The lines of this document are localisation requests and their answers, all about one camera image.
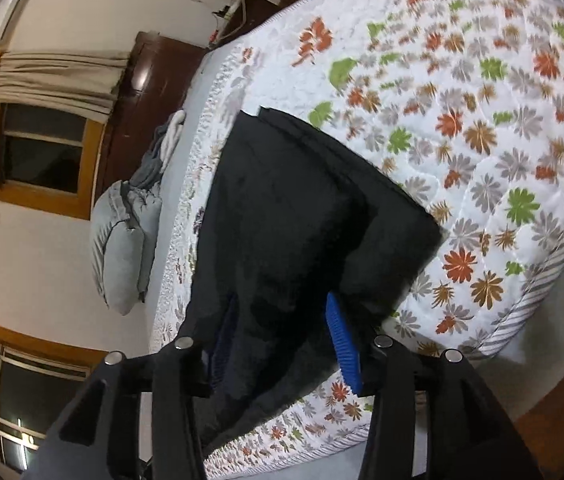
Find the beige curtain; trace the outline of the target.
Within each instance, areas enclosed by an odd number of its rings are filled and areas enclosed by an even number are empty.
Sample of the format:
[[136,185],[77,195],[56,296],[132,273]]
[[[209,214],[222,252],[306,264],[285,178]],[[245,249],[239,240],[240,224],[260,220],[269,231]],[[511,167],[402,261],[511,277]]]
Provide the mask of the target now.
[[0,103],[59,110],[107,122],[129,53],[6,51],[0,55]]

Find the grey and white clothes pile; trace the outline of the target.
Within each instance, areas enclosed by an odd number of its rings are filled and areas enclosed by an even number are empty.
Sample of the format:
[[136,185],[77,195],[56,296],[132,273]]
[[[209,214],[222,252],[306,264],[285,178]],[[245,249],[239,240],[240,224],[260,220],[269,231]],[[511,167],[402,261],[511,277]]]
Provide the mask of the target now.
[[130,178],[132,186],[151,188],[161,180],[182,136],[185,117],[185,110],[177,110],[167,122],[155,129],[151,144],[140,160],[140,167]]

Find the black pants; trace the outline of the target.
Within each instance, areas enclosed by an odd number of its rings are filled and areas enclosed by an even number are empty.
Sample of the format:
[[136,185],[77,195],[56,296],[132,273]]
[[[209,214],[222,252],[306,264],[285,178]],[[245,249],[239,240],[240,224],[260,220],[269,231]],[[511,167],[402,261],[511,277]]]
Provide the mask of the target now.
[[195,405],[203,451],[333,374],[329,298],[367,337],[441,242],[421,205],[332,136],[272,108],[239,113],[204,208],[180,328],[206,359],[211,393]]

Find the lower wooden framed window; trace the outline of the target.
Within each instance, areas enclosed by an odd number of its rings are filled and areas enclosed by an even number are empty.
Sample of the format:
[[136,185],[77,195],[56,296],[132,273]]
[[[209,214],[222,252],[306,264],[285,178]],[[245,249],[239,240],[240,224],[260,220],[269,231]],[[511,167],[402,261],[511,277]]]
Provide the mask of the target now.
[[0,465],[21,474],[104,352],[0,326]]

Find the wooden framed window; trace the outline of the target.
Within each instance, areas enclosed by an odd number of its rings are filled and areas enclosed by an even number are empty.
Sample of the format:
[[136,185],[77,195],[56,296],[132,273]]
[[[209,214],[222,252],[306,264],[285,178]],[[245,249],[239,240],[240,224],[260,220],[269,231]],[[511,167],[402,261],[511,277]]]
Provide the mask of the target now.
[[88,220],[104,131],[91,119],[0,102],[0,202]]
[[0,465],[21,474],[104,352],[0,326]]

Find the grey pillow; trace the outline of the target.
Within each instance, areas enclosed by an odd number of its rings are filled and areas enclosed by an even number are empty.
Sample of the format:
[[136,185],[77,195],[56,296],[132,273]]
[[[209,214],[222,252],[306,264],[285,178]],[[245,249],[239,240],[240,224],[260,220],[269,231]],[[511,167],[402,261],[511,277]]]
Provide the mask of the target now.
[[111,185],[91,213],[93,280],[108,309],[121,315],[144,300],[155,257],[163,201],[126,181]]

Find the floral quilted bedspread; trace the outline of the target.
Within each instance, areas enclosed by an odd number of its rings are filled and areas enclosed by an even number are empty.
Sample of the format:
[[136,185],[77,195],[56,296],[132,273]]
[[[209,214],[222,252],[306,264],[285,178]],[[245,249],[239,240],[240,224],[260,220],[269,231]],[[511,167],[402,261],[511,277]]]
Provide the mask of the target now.
[[175,338],[239,112],[274,107],[396,182],[445,241],[384,330],[486,366],[564,269],[564,0],[300,0],[209,56],[187,98],[151,347]]

